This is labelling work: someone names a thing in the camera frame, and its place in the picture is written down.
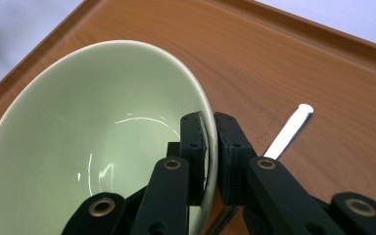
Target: green bowl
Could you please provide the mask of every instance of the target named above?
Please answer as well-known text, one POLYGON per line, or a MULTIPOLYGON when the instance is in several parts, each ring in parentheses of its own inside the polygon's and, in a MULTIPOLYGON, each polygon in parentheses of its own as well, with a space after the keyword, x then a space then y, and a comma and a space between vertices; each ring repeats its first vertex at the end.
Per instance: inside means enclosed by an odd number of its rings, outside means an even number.
POLYGON ((61 234, 88 197, 124 198, 146 186, 179 121, 201 114, 208 135, 206 195, 190 231, 208 217, 217 137, 195 76, 168 52, 136 41, 82 48, 45 70, 0 120, 0 234, 61 234))

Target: wood grain surface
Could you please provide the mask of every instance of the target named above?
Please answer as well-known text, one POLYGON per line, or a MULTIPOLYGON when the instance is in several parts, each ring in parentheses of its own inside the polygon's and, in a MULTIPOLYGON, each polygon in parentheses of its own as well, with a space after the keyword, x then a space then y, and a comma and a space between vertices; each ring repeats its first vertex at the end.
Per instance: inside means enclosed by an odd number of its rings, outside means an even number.
MULTIPOLYGON (((0 82, 0 118, 51 64, 117 39, 181 60, 258 155, 298 104, 311 104, 312 119, 281 162, 321 200, 347 191, 376 200, 376 45, 253 1, 84 1, 0 82)), ((207 226, 220 209, 217 195, 207 226)), ((245 233, 240 213, 222 232, 245 233)))

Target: wooden tray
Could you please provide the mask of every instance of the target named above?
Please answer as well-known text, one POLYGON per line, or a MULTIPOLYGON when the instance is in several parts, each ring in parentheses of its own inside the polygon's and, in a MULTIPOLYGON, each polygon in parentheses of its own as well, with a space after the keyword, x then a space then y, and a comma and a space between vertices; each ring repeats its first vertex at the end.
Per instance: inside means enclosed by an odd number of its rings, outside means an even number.
MULTIPOLYGON (((51 64, 115 39, 180 59, 259 155, 298 104, 311 104, 315 113, 282 163, 326 202, 344 191, 376 200, 376 45, 253 1, 84 1, 0 82, 0 118, 51 64)), ((217 195, 210 221, 220 209, 217 195)), ((222 234, 244 233, 238 213, 222 234)))

